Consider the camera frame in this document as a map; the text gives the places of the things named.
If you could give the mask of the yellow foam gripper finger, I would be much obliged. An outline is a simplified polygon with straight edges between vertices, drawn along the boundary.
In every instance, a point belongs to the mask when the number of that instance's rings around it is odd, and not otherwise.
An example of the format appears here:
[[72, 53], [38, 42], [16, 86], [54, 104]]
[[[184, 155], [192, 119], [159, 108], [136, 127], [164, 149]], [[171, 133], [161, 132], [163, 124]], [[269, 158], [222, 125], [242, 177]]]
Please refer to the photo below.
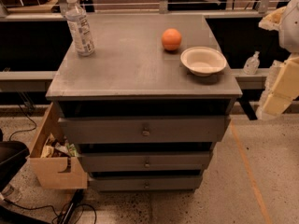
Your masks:
[[281, 22], [281, 17], [285, 7], [280, 7], [261, 19], [258, 26], [267, 31], [277, 31]]
[[284, 62], [273, 61], [264, 85], [256, 116], [274, 119], [299, 96], [299, 56], [291, 55]]

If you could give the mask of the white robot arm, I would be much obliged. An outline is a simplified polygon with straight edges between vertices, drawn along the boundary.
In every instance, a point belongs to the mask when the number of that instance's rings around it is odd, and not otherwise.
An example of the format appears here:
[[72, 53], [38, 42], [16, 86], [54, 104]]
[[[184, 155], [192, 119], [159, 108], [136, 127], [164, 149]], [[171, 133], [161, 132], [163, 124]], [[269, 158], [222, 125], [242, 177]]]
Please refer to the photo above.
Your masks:
[[258, 119], [274, 119], [299, 96], [299, 0], [263, 17], [259, 27], [278, 31], [279, 45], [290, 53], [284, 62], [270, 66], [256, 110]]

